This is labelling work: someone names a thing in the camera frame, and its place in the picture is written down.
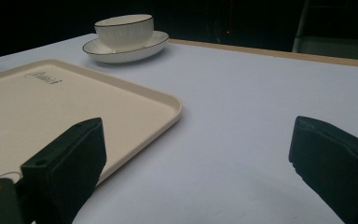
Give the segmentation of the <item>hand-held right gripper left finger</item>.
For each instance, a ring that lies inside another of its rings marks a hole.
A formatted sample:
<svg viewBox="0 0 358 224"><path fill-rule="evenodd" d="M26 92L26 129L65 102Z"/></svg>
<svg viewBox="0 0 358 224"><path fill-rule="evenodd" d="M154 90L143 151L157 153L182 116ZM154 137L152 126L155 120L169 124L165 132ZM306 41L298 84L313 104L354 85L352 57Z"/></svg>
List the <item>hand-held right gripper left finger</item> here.
<svg viewBox="0 0 358 224"><path fill-rule="evenodd" d="M36 224L72 224L106 164L103 121L81 121L21 166L21 207Z"/></svg>

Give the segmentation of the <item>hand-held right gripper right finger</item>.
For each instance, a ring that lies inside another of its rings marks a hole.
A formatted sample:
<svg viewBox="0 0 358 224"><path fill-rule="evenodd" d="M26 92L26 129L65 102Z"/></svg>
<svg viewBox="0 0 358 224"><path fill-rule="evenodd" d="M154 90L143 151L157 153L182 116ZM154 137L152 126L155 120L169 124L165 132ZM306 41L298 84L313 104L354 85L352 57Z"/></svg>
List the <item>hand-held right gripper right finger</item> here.
<svg viewBox="0 0 358 224"><path fill-rule="evenodd" d="M338 127L297 117L289 161L345 224L358 224L358 138Z"/></svg>

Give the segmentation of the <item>beige plastic tray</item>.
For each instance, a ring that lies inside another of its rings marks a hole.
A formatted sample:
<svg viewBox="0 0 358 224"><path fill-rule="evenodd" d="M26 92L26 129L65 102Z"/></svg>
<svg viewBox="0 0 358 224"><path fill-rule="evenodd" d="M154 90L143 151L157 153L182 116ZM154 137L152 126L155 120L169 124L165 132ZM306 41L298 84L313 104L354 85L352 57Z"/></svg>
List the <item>beige plastic tray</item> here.
<svg viewBox="0 0 358 224"><path fill-rule="evenodd" d="M0 177L74 124L103 121L107 178L169 129L182 113L169 94L73 64L44 60L0 72Z"/></svg>

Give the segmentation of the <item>metal stand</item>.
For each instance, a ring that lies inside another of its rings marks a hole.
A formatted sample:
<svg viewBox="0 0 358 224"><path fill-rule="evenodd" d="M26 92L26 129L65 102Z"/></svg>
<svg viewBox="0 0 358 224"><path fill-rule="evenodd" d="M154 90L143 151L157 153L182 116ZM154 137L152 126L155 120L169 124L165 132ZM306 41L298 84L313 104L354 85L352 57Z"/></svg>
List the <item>metal stand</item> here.
<svg viewBox="0 0 358 224"><path fill-rule="evenodd" d="M358 59L358 0L305 0L293 52Z"/></svg>

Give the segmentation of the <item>white dark-rimmed plate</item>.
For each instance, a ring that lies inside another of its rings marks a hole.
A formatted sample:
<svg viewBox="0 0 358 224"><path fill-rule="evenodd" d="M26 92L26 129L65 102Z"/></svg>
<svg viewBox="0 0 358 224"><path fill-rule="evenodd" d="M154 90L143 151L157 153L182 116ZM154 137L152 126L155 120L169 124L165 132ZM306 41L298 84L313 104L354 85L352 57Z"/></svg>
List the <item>white dark-rimmed plate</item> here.
<svg viewBox="0 0 358 224"><path fill-rule="evenodd" d="M100 63L130 63L159 53L168 44L169 39L167 33L154 31L146 45L139 49L113 51L105 46L99 38L87 42L82 49L92 60Z"/></svg>

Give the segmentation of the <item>white ribbed bowl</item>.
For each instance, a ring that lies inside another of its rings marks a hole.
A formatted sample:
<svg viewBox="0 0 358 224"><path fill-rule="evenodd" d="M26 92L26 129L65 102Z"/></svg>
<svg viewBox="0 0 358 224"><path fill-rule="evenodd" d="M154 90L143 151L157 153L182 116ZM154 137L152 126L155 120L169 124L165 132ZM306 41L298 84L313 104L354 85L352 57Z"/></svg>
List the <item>white ribbed bowl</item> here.
<svg viewBox="0 0 358 224"><path fill-rule="evenodd" d="M104 19L94 23L100 41L115 51L139 49L152 37L154 18L133 14Z"/></svg>

